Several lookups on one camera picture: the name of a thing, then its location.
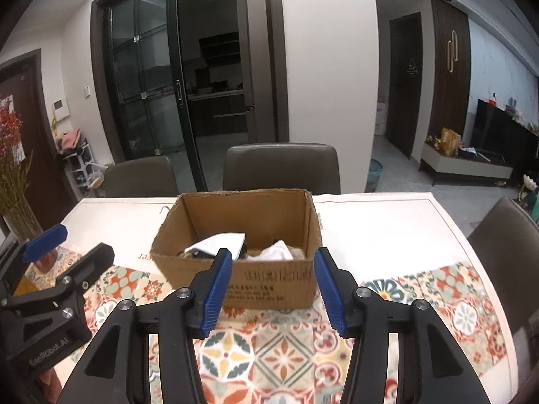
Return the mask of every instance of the decorative items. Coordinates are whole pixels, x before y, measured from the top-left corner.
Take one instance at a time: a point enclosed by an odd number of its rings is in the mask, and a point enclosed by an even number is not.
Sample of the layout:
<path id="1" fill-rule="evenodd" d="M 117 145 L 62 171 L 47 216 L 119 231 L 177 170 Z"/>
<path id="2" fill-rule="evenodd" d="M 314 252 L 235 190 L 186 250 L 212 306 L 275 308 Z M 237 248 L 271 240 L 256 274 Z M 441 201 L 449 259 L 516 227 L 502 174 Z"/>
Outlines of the decorative items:
<path id="1" fill-rule="evenodd" d="M 0 99 L 0 214 L 17 240 L 30 240 L 43 232 L 28 205 L 24 192 L 28 188 L 31 159 L 25 163 L 21 144 L 22 122 L 12 109 L 10 98 Z M 55 264 L 56 251 L 37 261 L 41 272 L 48 272 Z"/>
<path id="2" fill-rule="evenodd" d="M 522 187 L 520 189 L 520 192 L 518 193 L 518 201 L 522 202 L 528 194 L 535 191 L 537 189 L 537 184 L 535 181 L 530 178 L 527 174 L 522 176 Z"/>

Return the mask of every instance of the blue gripper pad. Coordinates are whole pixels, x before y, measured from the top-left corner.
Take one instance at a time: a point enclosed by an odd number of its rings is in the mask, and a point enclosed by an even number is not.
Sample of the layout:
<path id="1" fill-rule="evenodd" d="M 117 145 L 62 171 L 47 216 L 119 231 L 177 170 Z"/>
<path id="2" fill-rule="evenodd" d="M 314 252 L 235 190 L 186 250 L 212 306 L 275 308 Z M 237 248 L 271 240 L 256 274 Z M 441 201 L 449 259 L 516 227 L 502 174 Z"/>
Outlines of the blue gripper pad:
<path id="1" fill-rule="evenodd" d="M 23 252 L 23 260 L 27 263 L 36 262 L 46 253 L 61 245 L 66 239 L 67 228 L 64 225 L 55 225 L 28 242 Z"/>
<path id="2" fill-rule="evenodd" d="M 314 276 L 320 288 L 331 326 L 339 333 L 339 336 L 343 336 L 347 333 L 348 328 L 344 319 L 344 303 L 332 275 L 331 267 L 338 270 L 331 255 L 328 259 L 324 256 L 322 249 L 318 249 L 314 253 L 313 259 Z"/>
<path id="3" fill-rule="evenodd" d="M 214 280 L 204 299 L 204 313 L 200 331 L 205 337 L 208 337 L 210 331 L 215 329 L 225 299 L 228 283 L 232 277 L 232 254 L 226 249 L 220 249 L 217 256 L 222 253 L 221 251 L 226 251 L 226 254 L 217 269 Z"/>

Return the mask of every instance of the cardboard box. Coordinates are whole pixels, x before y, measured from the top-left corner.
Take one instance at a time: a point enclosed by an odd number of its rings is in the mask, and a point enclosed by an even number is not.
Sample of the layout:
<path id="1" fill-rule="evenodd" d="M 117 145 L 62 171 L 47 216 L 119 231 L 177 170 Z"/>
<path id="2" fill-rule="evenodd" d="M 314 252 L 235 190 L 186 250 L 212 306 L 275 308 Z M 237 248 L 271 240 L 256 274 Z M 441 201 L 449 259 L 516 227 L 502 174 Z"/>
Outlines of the cardboard box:
<path id="1" fill-rule="evenodd" d="M 275 240 L 303 250 L 306 260 L 237 260 L 224 305 L 258 310 L 306 309 L 316 282 L 313 256 L 322 246 L 318 216 L 306 190 L 252 190 L 185 193 L 169 211 L 151 255 L 174 288 L 191 283 L 211 259 L 178 257 L 211 235 L 245 233 L 247 253 L 258 255 Z"/>

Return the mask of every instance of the television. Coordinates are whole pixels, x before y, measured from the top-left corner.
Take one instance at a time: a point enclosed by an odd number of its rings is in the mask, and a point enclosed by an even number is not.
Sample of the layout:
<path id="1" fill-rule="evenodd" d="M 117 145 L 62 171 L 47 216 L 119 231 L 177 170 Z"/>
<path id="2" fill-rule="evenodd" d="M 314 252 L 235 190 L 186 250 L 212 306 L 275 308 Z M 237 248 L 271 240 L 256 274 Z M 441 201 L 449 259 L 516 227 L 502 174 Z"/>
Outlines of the television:
<path id="1" fill-rule="evenodd" d="M 529 157 L 535 156 L 539 138 L 513 117 L 483 100 L 478 101 L 471 147 L 502 155 L 513 166 L 513 177 L 526 173 Z"/>

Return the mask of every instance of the refrigerator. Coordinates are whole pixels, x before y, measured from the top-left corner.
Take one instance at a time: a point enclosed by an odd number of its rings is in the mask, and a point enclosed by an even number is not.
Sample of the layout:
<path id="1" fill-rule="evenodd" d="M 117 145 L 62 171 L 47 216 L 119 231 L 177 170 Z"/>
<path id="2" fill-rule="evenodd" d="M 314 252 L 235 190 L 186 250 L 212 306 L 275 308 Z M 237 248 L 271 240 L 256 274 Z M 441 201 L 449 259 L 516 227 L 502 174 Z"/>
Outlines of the refrigerator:
<path id="1" fill-rule="evenodd" d="M 236 0 L 249 143 L 274 143 L 276 120 L 266 0 Z"/>

